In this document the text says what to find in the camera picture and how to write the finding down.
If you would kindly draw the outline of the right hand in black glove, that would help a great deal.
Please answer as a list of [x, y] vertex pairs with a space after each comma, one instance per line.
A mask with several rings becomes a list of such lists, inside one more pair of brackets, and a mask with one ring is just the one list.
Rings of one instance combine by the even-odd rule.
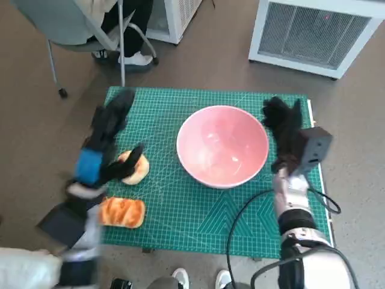
[[300, 131], [303, 118], [301, 101], [297, 99], [292, 107], [275, 96], [263, 103], [263, 125], [272, 133], [276, 143], [276, 160], [271, 165], [273, 173], [287, 169], [292, 173], [299, 165], [295, 153], [295, 139]]

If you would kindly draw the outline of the bare left hand, blue tape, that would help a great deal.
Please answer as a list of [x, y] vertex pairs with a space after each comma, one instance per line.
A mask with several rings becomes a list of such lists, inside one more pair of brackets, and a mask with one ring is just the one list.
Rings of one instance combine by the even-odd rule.
[[142, 144], [137, 145], [126, 160], [114, 160], [116, 136], [126, 127], [126, 117], [134, 99], [135, 91], [124, 89], [107, 105], [96, 108], [91, 121], [91, 135], [82, 145], [74, 181], [99, 188], [113, 179], [122, 180], [135, 173], [135, 165], [144, 149]]

